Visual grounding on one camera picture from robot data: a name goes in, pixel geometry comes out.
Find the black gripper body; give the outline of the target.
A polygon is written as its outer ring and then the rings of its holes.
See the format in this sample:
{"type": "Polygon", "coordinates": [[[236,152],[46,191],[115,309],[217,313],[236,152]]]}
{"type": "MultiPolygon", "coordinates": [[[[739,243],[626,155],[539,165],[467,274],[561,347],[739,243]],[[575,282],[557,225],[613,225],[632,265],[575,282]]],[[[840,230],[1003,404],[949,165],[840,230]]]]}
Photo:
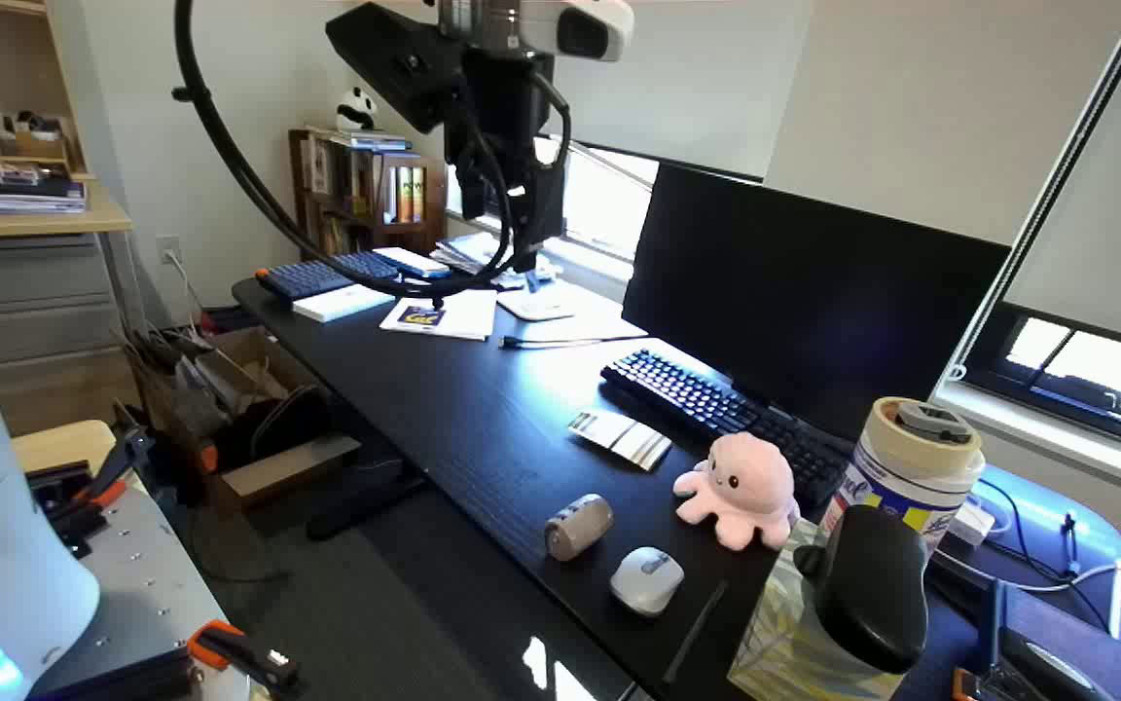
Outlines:
{"type": "Polygon", "coordinates": [[[460,216],[505,217],[509,268],[531,274],[540,244],[565,230],[569,103],[554,85],[554,60],[462,55],[470,116],[443,130],[457,165],[460,216]]]}

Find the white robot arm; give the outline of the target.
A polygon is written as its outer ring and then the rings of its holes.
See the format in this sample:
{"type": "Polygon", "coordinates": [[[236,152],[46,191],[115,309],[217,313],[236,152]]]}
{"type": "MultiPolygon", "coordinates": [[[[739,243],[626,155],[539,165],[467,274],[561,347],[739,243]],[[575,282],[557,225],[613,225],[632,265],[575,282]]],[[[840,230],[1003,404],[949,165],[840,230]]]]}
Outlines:
{"type": "Polygon", "coordinates": [[[554,85],[557,60],[619,61],[635,34],[626,0],[429,0],[408,21],[378,0],[336,17],[336,55],[418,131],[443,130],[470,216],[499,216],[501,265],[526,274],[561,230],[573,109],[554,85]]]}

